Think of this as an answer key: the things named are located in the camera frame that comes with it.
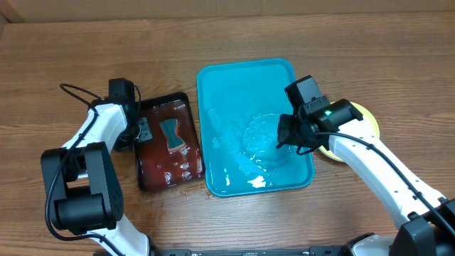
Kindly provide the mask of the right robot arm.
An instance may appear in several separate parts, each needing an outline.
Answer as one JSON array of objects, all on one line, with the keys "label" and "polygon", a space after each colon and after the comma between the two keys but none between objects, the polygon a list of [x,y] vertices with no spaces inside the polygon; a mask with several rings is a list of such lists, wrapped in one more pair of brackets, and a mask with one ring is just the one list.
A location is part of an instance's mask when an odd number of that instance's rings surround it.
[{"label": "right robot arm", "polygon": [[370,120],[347,100],[314,100],[283,114],[280,146],[306,153],[324,147],[342,159],[378,197],[398,232],[365,234],[347,242],[339,255],[453,255],[454,201],[413,174],[377,137]]}]

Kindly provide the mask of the yellow plate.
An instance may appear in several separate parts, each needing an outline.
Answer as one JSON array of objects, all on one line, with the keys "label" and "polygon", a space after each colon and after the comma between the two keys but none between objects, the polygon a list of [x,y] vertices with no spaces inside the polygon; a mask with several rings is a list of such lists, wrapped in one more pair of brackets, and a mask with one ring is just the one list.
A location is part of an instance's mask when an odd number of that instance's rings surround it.
[{"label": "yellow plate", "polygon": [[[367,119],[367,121],[369,122],[369,125],[370,125],[370,129],[372,131],[374,131],[374,135],[375,137],[377,138],[380,138],[380,128],[378,126],[378,123],[377,123],[377,120],[376,118],[373,116],[373,114],[367,110],[364,106],[362,105],[359,105],[358,103],[355,103],[355,102],[351,102],[351,104],[357,109],[359,110],[362,115],[363,115],[363,118],[364,119]],[[336,156],[332,151],[330,150],[326,150],[323,146],[320,146],[318,148],[318,150],[326,157],[334,160],[334,161],[338,161],[338,162],[341,162],[343,163],[343,160],[341,158],[339,158],[338,156]]]}]

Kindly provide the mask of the green and red sponge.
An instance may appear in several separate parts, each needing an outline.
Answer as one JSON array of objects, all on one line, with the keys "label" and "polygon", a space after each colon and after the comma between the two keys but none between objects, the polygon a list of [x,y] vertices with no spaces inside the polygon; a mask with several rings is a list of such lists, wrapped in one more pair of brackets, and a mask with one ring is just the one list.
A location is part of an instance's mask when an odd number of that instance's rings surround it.
[{"label": "green and red sponge", "polygon": [[178,135],[178,120],[166,119],[159,124],[161,131],[166,138],[166,146],[169,152],[175,152],[186,145]]}]

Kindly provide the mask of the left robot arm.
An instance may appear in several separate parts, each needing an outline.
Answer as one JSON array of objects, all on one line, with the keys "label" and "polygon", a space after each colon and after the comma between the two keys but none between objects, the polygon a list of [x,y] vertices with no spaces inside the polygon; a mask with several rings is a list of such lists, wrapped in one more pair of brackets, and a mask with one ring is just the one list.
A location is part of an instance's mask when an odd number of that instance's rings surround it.
[{"label": "left robot arm", "polygon": [[62,241],[92,239],[111,255],[151,255],[150,238],[124,214],[124,197],[110,152],[137,120],[133,98],[90,103],[87,119],[61,148],[41,156],[45,224]]}]

